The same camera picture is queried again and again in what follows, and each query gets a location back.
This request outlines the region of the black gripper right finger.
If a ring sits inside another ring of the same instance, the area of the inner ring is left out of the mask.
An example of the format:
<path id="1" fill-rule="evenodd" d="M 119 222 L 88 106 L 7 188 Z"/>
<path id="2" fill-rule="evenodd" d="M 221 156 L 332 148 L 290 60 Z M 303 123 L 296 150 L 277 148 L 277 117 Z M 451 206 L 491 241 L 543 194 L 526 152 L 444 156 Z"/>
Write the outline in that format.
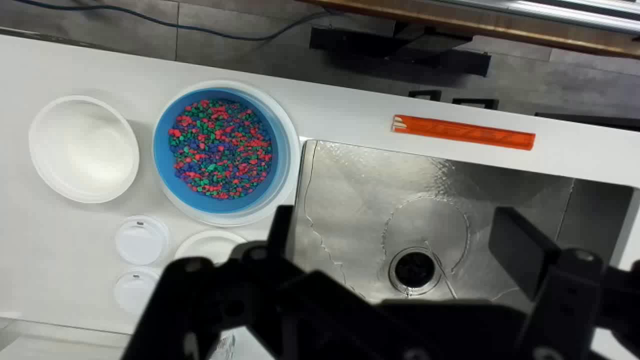
<path id="1" fill-rule="evenodd" d="M 561 248 L 514 209 L 498 209 L 495 212 L 488 248 L 531 301 L 536 298 L 547 269 L 561 254 Z"/>

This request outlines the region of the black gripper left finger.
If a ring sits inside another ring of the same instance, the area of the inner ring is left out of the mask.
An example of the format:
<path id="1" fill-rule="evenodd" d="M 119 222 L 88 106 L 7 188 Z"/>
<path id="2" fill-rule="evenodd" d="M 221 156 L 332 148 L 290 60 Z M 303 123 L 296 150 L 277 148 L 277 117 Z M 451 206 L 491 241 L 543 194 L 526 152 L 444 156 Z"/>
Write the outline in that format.
<path id="1" fill-rule="evenodd" d="M 269 241 L 267 241 L 267 254 L 270 259 L 285 259 L 286 250 L 288 250 L 288 237 L 290 237 L 290 228 L 292 228 L 292 217 L 294 217 L 294 209 L 292 206 L 278 206 L 270 233 L 269 233 Z"/>

